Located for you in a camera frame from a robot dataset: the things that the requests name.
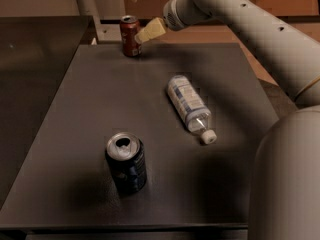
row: silver can top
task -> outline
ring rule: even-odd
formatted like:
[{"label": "silver can top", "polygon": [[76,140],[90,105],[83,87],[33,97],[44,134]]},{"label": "silver can top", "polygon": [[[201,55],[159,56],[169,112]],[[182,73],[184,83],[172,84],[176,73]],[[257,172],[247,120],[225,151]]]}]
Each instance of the silver can top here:
[{"label": "silver can top", "polygon": [[137,21],[137,17],[136,16],[132,16],[132,15],[126,15],[126,16],[123,16],[121,18],[121,22],[123,23],[134,23]]},{"label": "silver can top", "polygon": [[139,139],[129,132],[121,132],[112,136],[106,146],[108,155],[117,161],[131,159],[138,153],[139,149]]}]

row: soda can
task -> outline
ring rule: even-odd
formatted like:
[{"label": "soda can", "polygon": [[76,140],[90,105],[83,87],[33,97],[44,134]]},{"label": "soda can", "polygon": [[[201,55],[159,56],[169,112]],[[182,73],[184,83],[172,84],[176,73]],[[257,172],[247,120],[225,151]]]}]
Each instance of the soda can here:
[{"label": "soda can", "polygon": [[135,16],[126,15],[121,18],[120,32],[124,55],[134,57],[141,54],[141,44],[138,44],[134,39],[139,30],[140,22]]},{"label": "soda can", "polygon": [[121,132],[107,142],[106,160],[119,192],[138,192],[147,181],[144,147],[135,135]]}]

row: white bottle cap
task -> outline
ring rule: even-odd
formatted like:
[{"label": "white bottle cap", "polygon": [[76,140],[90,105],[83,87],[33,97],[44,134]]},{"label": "white bottle cap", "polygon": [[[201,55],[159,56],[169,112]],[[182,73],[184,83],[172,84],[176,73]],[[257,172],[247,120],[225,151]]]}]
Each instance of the white bottle cap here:
[{"label": "white bottle cap", "polygon": [[201,134],[201,140],[204,144],[211,144],[215,142],[217,139],[217,135],[213,130],[207,130],[204,133]]}]

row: red can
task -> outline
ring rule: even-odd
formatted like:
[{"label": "red can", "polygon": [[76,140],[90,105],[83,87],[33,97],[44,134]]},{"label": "red can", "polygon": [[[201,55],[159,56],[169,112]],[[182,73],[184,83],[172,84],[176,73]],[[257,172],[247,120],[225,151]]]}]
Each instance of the red can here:
[{"label": "red can", "polygon": [[139,30],[140,22],[135,16],[126,15],[121,18],[120,32],[124,55],[134,57],[141,54],[141,44],[134,39]]}]

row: bottle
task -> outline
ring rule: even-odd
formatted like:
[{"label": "bottle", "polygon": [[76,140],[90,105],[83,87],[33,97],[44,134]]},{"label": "bottle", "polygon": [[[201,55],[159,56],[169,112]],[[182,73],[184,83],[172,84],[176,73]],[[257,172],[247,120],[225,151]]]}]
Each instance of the bottle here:
[{"label": "bottle", "polygon": [[200,136],[204,144],[215,142],[217,135],[209,129],[211,112],[189,80],[182,75],[174,76],[168,83],[167,93],[187,129]]}]

